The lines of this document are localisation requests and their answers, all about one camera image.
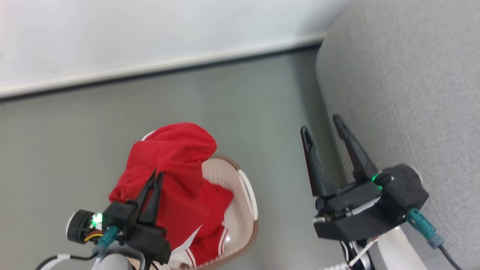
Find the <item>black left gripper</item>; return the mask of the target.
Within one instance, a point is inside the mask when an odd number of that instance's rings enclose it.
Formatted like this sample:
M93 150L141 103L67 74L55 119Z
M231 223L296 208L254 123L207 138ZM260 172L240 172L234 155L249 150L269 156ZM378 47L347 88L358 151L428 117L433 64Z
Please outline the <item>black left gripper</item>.
M157 228L164 173L155 169L136 198L136 202L112 202L102 214L102 229L118 228L116 241L141 252L147 259L166 264L171 246L166 230Z

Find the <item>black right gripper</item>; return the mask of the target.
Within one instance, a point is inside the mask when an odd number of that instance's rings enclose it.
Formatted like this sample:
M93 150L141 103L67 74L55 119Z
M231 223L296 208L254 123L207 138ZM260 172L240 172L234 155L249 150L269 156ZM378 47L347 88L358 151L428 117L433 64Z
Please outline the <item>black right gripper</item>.
M338 195L326 179L314 140L304 125L300 129L312 195L321 203L314 230L319 238L354 242L385 234L406 221L408 207L402 202L405 181L387 180L382 188L373 181L379 169L367 155L340 115L333 115L337 134L345 143L356 181L365 182Z

